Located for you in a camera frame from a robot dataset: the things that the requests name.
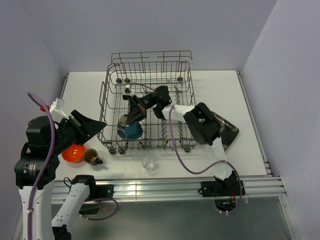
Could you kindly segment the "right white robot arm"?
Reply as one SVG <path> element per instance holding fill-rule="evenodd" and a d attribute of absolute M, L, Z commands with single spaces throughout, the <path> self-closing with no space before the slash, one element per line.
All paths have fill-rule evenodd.
<path fill-rule="evenodd" d="M 235 184 L 241 183 L 237 170 L 227 161 L 220 132 L 221 124 L 206 104 L 203 102 L 197 105 L 173 104 L 169 89 L 165 85 L 153 89 L 151 93 L 142 97 L 136 96 L 132 87 L 127 85 L 122 97 L 129 102 L 127 125 L 130 126 L 133 122 L 140 122 L 145 119 L 147 110 L 150 108 L 152 108 L 154 115 L 158 119 L 169 122 L 170 136 L 175 154 L 182 167 L 188 173 L 201 175 L 213 168 L 216 190 L 222 195 L 229 194 Z M 173 121 L 187 125 L 195 141 L 204 147 L 208 156 L 214 160 L 214 163 L 200 171 L 192 171 L 185 165 L 174 140 Z"/>

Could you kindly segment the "black floral square plate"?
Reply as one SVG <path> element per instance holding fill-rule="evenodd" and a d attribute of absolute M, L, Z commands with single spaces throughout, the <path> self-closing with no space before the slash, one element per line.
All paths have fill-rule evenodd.
<path fill-rule="evenodd" d="M 223 149 L 226 151 L 232 145 L 240 130 L 238 127 L 230 123 L 219 114 L 215 113 L 214 111 L 212 113 L 220 124 L 221 142 Z"/>

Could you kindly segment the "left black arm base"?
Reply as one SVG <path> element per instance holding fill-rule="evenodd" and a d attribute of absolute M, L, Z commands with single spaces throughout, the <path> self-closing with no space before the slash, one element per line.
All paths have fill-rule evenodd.
<path fill-rule="evenodd" d="M 93 175 L 76 175 L 72 180 L 69 177 L 64 177 L 63 183 L 69 188 L 69 191 L 71 191 L 72 185 L 76 183 L 88 185 L 90 193 L 87 200 L 113 198 L 114 185 L 97 184 Z M 79 213 L 81 215 L 95 215 L 100 210 L 101 204 L 100 201 L 98 203 L 84 203 L 81 206 Z"/>

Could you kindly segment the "grey wire dish rack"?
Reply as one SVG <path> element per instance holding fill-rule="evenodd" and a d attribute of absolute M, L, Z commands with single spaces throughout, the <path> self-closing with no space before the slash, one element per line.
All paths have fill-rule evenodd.
<path fill-rule="evenodd" d="M 187 125 L 160 115 L 165 104 L 196 104 L 189 50 L 113 53 L 99 94 L 100 142 L 114 154 L 196 146 Z"/>

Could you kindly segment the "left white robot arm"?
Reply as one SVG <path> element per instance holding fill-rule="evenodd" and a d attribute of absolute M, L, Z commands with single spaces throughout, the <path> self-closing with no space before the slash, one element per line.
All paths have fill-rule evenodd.
<path fill-rule="evenodd" d="M 72 223 L 85 200 L 96 197 L 98 188 L 93 175 L 76 175 L 58 215 L 52 216 L 52 193 L 58 156 L 72 144 L 83 145 L 106 124 L 90 119 L 77 110 L 60 120 L 51 116 L 33 118 L 26 129 L 24 144 L 14 172 L 23 210 L 23 239 L 70 240 Z"/>

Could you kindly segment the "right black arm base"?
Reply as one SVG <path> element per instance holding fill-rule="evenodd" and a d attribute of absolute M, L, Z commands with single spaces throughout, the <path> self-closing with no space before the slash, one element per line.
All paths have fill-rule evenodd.
<path fill-rule="evenodd" d="M 224 199 L 215 200 L 215 207 L 222 212 L 232 211 L 237 206 L 236 197 L 245 195 L 245 188 L 242 180 L 215 178 L 214 181 L 202 181 L 198 194 L 204 198 L 209 197 L 226 197 Z"/>

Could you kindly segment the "blue floral ceramic bowl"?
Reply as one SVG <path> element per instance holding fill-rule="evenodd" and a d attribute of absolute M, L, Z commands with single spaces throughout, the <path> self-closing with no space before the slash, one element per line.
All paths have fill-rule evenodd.
<path fill-rule="evenodd" d="M 143 134 L 143 129 L 138 121 L 133 121 L 127 124 L 128 114 L 122 115 L 117 123 L 118 136 L 126 141 L 133 141 L 140 138 Z"/>

